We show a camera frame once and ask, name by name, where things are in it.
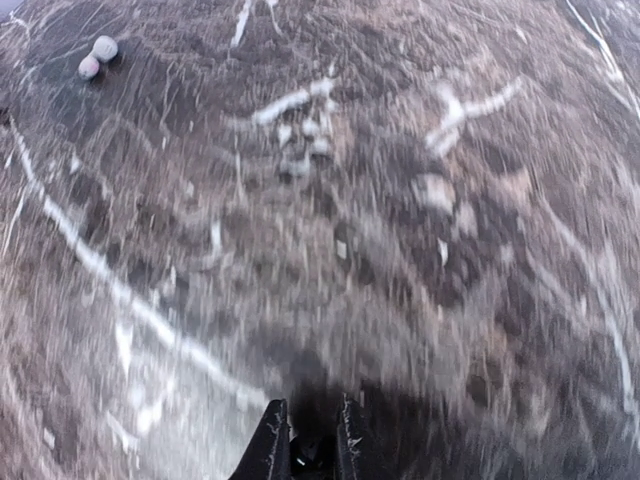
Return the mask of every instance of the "small white ball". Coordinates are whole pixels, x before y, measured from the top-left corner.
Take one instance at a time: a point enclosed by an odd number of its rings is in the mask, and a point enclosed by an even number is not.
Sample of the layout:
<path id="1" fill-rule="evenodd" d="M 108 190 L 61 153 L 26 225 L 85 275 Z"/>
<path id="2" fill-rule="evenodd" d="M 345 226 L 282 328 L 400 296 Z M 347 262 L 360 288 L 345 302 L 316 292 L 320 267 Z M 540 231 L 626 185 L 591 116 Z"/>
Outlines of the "small white ball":
<path id="1" fill-rule="evenodd" d="M 113 38 L 106 35 L 99 36 L 93 44 L 93 50 L 91 50 L 91 55 L 102 63 L 110 62 L 117 54 L 118 44 Z"/>
<path id="2" fill-rule="evenodd" d="M 78 65 L 78 74 L 83 80 L 91 80 L 100 71 L 100 62 L 93 55 L 87 55 Z"/>

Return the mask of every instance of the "black shiny object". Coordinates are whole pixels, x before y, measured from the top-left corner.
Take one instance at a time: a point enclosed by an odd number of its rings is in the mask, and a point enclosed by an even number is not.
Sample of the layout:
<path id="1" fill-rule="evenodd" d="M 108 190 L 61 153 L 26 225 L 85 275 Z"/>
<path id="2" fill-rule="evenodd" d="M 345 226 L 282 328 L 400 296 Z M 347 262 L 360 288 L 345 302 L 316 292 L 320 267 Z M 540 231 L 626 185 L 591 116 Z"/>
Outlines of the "black shiny object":
<path id="1" fill-rule="evenodd" d="M 336 435 L 289 442 L 286 400 L 267 406 L 229 480 L 397 480 L 367 427 L 360 404 L 343 396 Z"/>

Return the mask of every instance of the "marble surface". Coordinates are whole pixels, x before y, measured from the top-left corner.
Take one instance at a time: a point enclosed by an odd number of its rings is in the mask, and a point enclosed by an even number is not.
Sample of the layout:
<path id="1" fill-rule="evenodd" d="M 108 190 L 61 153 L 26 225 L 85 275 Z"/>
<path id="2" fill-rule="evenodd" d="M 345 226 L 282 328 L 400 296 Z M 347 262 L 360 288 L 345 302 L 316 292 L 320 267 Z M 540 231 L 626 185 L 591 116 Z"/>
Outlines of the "marble surface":
<path id="1" fill-rule="evenodd" d="M 0 478 L 224 479 L 361 389 L 403 478 L 637 478 L 638 45 L 622 1 L 27 0 Z"/>

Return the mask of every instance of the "round object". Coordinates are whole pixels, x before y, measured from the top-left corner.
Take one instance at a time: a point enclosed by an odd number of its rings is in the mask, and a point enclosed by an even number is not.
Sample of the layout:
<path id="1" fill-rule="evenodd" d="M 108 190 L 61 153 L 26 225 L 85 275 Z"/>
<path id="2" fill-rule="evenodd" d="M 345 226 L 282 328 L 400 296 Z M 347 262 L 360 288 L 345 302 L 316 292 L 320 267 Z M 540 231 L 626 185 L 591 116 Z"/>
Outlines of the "round object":
<path id="1" fill-rule="evenodd" d="M 78 65 L 78 74 L 83 80 L 91 80 L 100 71 L 100 62 L 93 55 L 87 55 Z"/>
<path id="2" fill-rule="evenodd" d="M 102 63 L 110 62 L 117 54 L 118 44 L 113 38 L 106 35 L 99 36 L 93 44 L 93 50 L 91 50 L 91 55 Z"/>

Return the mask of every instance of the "brown marble countertop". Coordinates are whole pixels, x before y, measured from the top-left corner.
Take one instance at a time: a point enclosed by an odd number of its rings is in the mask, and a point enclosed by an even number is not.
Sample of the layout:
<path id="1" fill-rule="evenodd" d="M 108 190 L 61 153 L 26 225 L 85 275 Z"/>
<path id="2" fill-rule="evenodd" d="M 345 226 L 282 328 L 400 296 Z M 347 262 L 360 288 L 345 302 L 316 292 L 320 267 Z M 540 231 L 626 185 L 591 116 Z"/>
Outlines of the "brown marble countertop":
<path id="1" fill-rule="evenodd" d="M 637 478 L 640 13 L 607 3 L 6 16 L 0 478 L 225 479 L 270 398 L 301 430 L 362 388 L 403 478 Z"/>

